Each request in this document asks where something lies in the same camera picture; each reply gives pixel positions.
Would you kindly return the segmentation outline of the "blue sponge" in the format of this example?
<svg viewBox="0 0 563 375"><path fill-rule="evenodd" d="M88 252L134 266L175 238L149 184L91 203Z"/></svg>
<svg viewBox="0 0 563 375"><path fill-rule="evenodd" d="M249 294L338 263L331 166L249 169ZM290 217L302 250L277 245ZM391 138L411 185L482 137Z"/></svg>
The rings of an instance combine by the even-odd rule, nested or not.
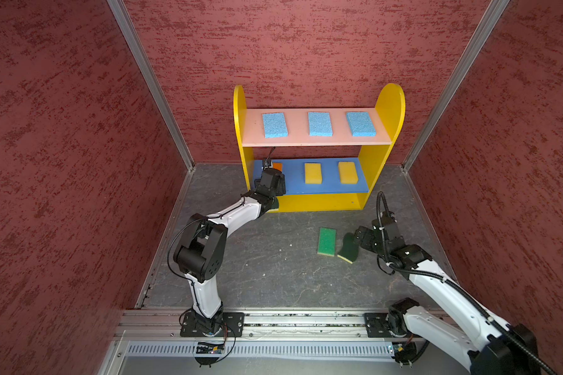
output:
<svg viewBox="0 0 563 375"><path fill-rule="evenodd" d="M353 137L375 137L377 131L368 112L347 112L347 122Z"/></svg>
<svg viewBox="0 0 563 375"><path fill-rule="evenodd" d="M333 136L331 117L328 112L309 112L307 114L307 119L309 124L309 136Z"/></svg>
<svg viewBox="0 0 563 375"><path fill-rule="evenodd" d="M264 137L285 138L289 135L283 112L264 113L262 115Z"/></svg>

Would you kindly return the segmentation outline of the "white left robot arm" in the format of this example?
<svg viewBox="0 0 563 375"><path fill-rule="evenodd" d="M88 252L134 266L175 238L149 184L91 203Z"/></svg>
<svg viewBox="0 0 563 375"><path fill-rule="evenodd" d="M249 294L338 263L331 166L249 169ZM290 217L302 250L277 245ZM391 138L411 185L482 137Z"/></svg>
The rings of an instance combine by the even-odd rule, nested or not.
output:
<svg viewBox="0 0 563 375"><path fill-rule="evenodd" d="M225 257L228 237L276 207L276 189L260 187L215 214L193 215L175 235L167 250L167 266L175 276L188 282L192 294L189 313L203 334L217 334L224 324L217 272Z"/></svg>

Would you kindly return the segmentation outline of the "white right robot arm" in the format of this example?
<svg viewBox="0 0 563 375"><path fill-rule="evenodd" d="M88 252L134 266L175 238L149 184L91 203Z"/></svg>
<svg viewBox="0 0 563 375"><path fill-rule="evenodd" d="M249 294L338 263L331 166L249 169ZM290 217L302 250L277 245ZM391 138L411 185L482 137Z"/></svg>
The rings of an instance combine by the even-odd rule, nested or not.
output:
<svg viewBox="0 0 563 375"><path fill-rule="evenodd" d="M538 353L537 340L524 325L512 325L491 312L418 245L388 238L385 227L359 227L353 242L377 255L394 273L431 297L453 320L447 323L412 298L392 305L385 329L394 337L419 336L459 362L471 374L553 374Z"/></svg>

